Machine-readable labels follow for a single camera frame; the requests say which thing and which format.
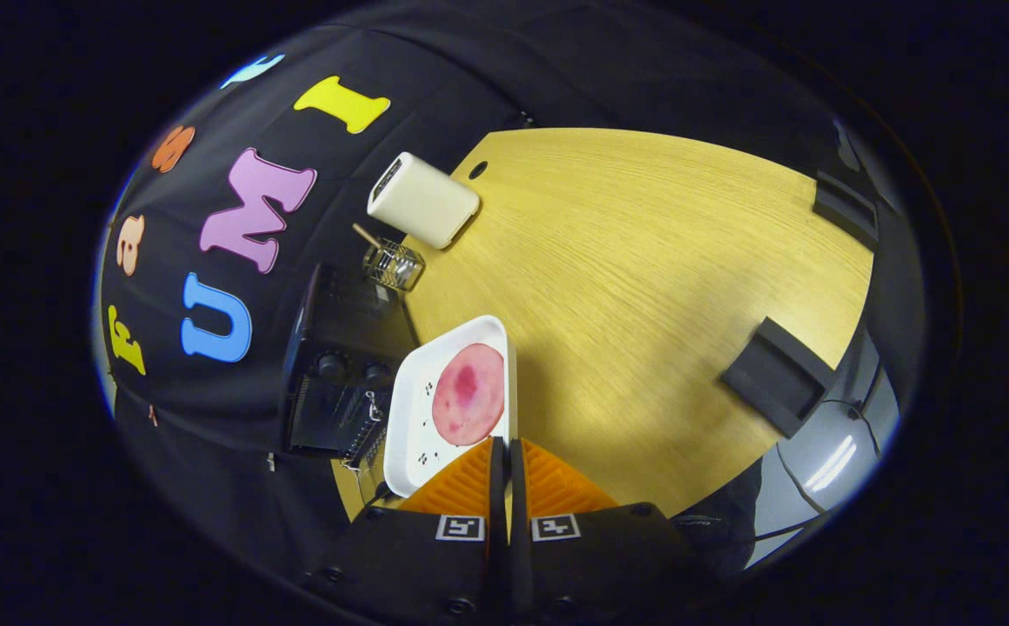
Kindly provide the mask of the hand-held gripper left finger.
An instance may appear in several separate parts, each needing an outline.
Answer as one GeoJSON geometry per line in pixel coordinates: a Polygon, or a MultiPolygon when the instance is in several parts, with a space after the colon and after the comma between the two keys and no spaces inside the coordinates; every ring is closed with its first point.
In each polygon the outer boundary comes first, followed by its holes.
{"type": "Polygon", "coordinates": [[[396,507],[360,512],[304,583],[368,625],[504,625],[507,447],[488,437],[396,507]]]}

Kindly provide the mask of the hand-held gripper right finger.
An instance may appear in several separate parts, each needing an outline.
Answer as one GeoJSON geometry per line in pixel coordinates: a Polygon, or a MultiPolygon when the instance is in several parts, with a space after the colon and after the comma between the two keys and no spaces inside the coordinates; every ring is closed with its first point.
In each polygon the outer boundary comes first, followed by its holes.
{"type": "Polygon", "coordinates": [[[706,598],[706,564],[654,503],[618,503],[524,437],[509,455],[512,623],[651,625],[706,598]]]}

